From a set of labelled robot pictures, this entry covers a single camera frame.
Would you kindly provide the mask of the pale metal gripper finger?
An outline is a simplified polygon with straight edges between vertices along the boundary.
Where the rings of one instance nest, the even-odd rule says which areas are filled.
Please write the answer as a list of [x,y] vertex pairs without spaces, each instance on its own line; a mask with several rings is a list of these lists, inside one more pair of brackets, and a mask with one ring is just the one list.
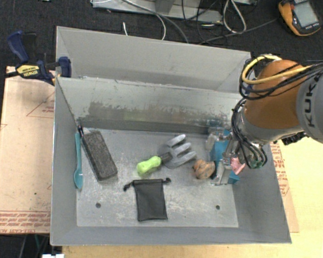
[[231,173],[231,164],[227,160],[220,160],[217,164],[216,177],[213,184],[217,186],[227,185]]
[[208,137],[205,144],[205,150],[211,151],[215,143],[223,139],[223,133],[224,133],[224,129],[209,128]]

